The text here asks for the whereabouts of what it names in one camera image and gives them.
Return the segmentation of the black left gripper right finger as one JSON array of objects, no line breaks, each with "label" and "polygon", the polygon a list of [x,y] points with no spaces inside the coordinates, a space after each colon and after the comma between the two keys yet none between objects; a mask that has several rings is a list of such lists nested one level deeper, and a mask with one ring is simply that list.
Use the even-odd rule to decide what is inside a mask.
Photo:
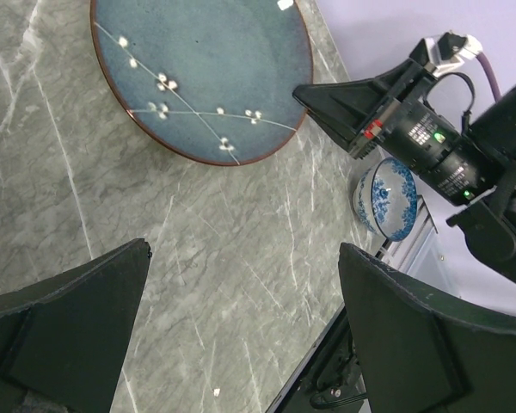
[{"label": "black left gripper right finger", "polygon": [[341,290],[373,412],[516,412],[516,317],[342,243]]}]

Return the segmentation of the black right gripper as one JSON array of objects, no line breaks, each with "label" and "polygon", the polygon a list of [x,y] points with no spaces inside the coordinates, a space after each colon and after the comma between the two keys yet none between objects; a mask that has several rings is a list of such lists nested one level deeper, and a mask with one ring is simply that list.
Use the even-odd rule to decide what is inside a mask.
[{"label": "black right gripper", "polygon": [[379,147],[458,207],[494,187],[503,167],[422,98],[433,84],[407,59],[365,80],[302,84],[292,96],[350,157]]}]

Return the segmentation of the dark blue floral plate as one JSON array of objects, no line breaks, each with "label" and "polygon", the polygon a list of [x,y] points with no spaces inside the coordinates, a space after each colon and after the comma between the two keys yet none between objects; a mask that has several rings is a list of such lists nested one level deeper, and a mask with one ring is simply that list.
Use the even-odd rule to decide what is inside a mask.
[{"label": "dark blue floral plate", "polygon": [[313,79],[293,1],[94,1],[95,53],[114,96],[156,142],[199,163],[273,155],[303,123]]}]

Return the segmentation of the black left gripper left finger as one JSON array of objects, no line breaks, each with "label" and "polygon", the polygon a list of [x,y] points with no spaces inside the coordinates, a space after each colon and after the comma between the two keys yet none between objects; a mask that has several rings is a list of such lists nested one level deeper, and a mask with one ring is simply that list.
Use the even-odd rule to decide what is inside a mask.
[{"label": "black left gripper left finger", "polygon": [[135,238],[0,295],[0,412],[28,391],[75,412],[110,410],[151,263]]}]

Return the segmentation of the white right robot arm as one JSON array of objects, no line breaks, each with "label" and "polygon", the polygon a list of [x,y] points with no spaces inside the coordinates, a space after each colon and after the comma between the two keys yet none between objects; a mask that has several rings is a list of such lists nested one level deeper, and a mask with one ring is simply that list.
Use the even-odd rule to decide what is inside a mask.
[{"label": "white right robot arm", "polygon": [[377,77],[302,84],[293,97],[353,158],[380,147],[458,212],[447,220],[469,252],[516,284],[516,85],[453,126],[428,103],[433,66],[407,59]]}]

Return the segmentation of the small blue patterned dish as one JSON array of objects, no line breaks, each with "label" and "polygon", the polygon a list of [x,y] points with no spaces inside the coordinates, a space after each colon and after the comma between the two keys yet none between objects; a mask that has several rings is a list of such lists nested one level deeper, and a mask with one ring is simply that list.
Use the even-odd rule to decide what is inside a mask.
[{"label": "small blue patterned dish", "polygon": [[367,230],[391,242],[412,231],[417,201],[411,171],[393,157],[368,169],[353,192],[353,210]]}]

